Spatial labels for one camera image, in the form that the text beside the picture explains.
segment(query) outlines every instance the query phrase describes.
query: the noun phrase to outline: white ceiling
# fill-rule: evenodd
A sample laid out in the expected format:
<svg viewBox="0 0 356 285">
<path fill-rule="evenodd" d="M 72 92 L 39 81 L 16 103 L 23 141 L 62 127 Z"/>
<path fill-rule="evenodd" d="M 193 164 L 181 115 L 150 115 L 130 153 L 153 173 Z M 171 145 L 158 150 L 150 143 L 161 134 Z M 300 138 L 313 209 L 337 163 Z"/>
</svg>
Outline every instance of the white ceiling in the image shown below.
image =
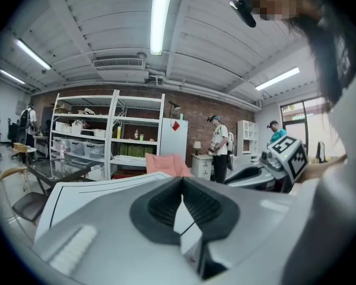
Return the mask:
<svg viewBox="0 0 356 285">
<path fill-rule="evenodd" d="M 0 36 L 0 68 L 36 93 L 103 81 L 93 60 L 144 52 L 150 69 L 163 72 L 169 81 L 202 87 L 209 96 L 217 91 L 264 103 L 300 87 L 316 88 L 313 60 L 301 36 L 281 22 L 258 17 L 256 28 L 249 28 L 229 3 L 171 0 L 163 54 L 151 56 L 152 0 L 25 0 Z M 22 39 L 52 69 L 43 74 L 42 67 L 14 45 L 14 38 Z M 255 90 L 297 66 L 300 74 Z"/>
</svg>

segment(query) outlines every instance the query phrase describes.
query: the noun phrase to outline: shelving unit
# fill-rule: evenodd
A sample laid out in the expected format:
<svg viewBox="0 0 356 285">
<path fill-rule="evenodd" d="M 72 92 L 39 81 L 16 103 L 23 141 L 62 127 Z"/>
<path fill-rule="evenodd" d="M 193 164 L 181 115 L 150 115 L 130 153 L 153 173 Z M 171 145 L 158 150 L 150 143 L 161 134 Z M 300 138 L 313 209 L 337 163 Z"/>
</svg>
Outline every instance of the shelving unit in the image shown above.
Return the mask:
<svg viewBox="0 0 356 285">
<path fill-rule="evenodd" d="M 237 155 L 251 154 L 257 156 L 259 147 L 259 128 L 258 125 L 250 121 L 237 122 Z M 244 150 L 244 142 L 249 143 L 249 149 Z"/>
<path fill-rule="evenodd" d="M 113 90 L 112 95 L 92 95 L 92 96 L 67 96 L 60 97 L 57 95 L 52 123 L 56 120 L 86 120 L 90 122 L 104 122 L 106 123 L 106 135 L 105 137 L 95 137 L 82 134 L 73 134 L 63 131 L 51 130 L 50 131 L 50 159 L 59 158 L 59 149 L 56 149 L 52 146 L 53 136 L 67 136 L 73 137 L 77 140 L 94 140 L 104 142 L 104 158 L 103 159 L 92 159 L 87 156 L 76 155 L 72 152 L 66 152 L 67 156 L 77 157 L 84 160 L 92 160 L 95 162 L 103 163 L 104 172 L 106 175 L 105 179 L 111 178 L 111 173 L 117 169 L 119 166 L 133 166 L 133 167 L 145 167 L 145 160 L 132 160 L 132 161 L 120 161 L 114 159 L 111 153 L 112 143 L 124 143 L 124 144 L 136 144 L 136 145 L 148 145 L 155 148 L 155 152 L 159 155 L 160 153 L 160 144 L 161 144 L 161 128 L 162 128 L 162 119 L 163 119 L 163 109 L 164 109 L 164 100 L 165 95 L 162 94 L 161 98 L 147 98 L 147 97 L 135 97 L 135 96 L 121 96 L 120 91 Z M 56 113 L 55 109 L 61 105 L 61 103 L 66 103 L 70 105 L 70 110 L 75 107 L 89 107 L 93 109 L 94 107 L 107 107 L 108 115 L 86 115 L 86 114 L 76 114 L 76 113 Z M 158 112 L 158 118 L 138 118 L 127 116 L 128 109 L 141 109 L 141 110 L 152 110 Z M 121 126 L 121 138 L 113 138 L 113 128 L 118 124 Z M 130 140 L 124 138 L 124 128 L 127 125 L 136 125 L 136 126 L 151 126 L 158 128 L 157 140 Z"/>
</svg>

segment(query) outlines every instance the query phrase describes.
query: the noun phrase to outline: chair seat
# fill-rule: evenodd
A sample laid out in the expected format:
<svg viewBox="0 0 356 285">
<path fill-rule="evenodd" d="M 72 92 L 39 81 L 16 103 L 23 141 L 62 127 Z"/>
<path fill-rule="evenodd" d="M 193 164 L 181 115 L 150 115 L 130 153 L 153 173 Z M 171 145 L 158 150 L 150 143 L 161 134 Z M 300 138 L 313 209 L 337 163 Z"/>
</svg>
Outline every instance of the chair seat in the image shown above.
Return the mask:
<svg viewBox="0 0 356 285">
<path fill-rule="evenodd" d="M 35 221 L 41 215 L 47 196 L 31 192 L 20 198 L 12 207 L 13 211 L 28 221 Z"/>
</svg>

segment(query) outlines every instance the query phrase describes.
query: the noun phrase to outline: pink cloth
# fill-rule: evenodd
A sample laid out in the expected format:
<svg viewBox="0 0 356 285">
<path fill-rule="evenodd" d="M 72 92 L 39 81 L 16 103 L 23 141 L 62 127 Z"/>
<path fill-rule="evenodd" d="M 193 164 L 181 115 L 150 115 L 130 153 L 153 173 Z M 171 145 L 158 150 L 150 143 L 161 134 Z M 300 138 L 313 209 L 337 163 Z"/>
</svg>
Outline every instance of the pink cloth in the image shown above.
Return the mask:
<svg viewBox="0 0 356 285">
<path fill-rule="evenodd" d="M 164 172 L 170 176 L 193 176 L 180 155 L 158 156 L 147 153 L 147 173 Z"/>
</svg>

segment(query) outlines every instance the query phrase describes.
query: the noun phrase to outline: black table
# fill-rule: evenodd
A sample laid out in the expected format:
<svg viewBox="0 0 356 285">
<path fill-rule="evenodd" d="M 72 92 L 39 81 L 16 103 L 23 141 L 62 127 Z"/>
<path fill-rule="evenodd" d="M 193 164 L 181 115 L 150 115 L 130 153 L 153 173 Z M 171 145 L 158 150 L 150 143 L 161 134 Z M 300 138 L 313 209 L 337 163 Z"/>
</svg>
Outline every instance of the black table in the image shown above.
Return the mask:
<svg viewBox="0 0 356 285">
<path fill-rule="evenodd" d="M 37 178 L 38 184 L 45 195 L 50 194 L 50 190 L 59 182 L 71 182 L 79 179 L 81 176 L 91 171 L 91 167 L 97 165 L 97 162 L 81 163 L 78 160 L 59 159 L 51 161 L 41 161 L 28 167 L 30 173 Z M 41 181 L 48 184 L 51 188 L 44 189 Z"/>
</svg>

